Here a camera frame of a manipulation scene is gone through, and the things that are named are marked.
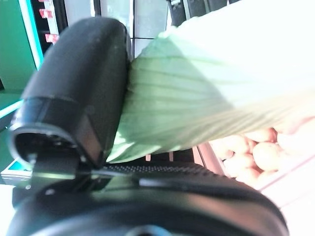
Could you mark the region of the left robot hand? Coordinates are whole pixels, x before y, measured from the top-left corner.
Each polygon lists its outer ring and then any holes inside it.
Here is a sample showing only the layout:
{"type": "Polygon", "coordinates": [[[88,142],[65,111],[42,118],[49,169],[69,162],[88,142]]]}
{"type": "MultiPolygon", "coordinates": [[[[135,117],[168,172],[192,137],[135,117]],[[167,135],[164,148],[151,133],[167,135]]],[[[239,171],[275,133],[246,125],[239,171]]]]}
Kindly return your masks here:
{"type": "Polygon", "coordinates": [[[286,236],[277,206],[201,165],[110,165],[132,54],[125,26],[79,21],[45,54],[9,128],[32,167],[15,187],[9,236],[286,236]]]}

